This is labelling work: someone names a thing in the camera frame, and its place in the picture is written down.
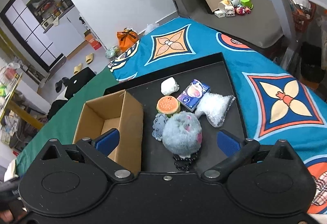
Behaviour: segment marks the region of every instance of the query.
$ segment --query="black tray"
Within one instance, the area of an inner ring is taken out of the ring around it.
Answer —
[[[104,95],[107,95],[126,89],[143,105],[142,171],[178,171],[174,165],[172,153],[164,147],[162,142],[157,141],[151,135],[153,120],[158,113],[156,105],[163,96],[161,83],[171,76],[179,84],[179,91],[172,94],[176,98],[193,79],[209,85],[212,93],[223,96],[234,95],[236,100],[229,109],[224,125],[221,128],[239,138],[246,137],[246,129],[236,91],[221,52],[161,69],[107,88],[104,92]],[[181,110],[188,111],[182,105]],[[214,128],[204,115],[200,117],[199,121],[202,126],[203,140],[201,154],[194,164],[193,170],[202,173],[224,160],[226,156],[217,147],[216,143],[217,132],[220,128]]]

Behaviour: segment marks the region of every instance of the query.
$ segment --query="yellow table leg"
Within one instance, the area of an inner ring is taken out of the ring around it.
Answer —
[[[29,123],[33,127],[37,129],[41,129],[43,127],[43,123],[39,122],[32,115],[28,114],[25,110],[20,108],[15,102],[10,100],[8,102],[7,108],[15,112],[19,117],[21,117],[25,122]]]

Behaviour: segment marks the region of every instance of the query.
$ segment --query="yellow slipper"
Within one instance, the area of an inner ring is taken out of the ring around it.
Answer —
[[[81,71],[83,64],[80,63],[79,65],[74,67],[74,75]]]
[[[94,58],[94,53],[91,53],[85,57],[86,59],[86,64],[90,64],[93,61]]]

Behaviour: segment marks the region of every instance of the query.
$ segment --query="green container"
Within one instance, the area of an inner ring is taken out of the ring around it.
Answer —
[[[248,7],[250,9],[253,8],[253,4],[251,2],[251,0],[241,0],[241,4],[244,6],[244,7]]]

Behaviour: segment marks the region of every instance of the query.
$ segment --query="black shoe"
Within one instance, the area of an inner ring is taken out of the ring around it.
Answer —
[[[59,93],[61,88],[63,87],[63,81],[60,80],[60,81],[56,82],[55,87],[56,87],[56,92]]]
[[[63,77],[62,79],[63,85],[67,87],[69,85],[70,79],[67,77]]]

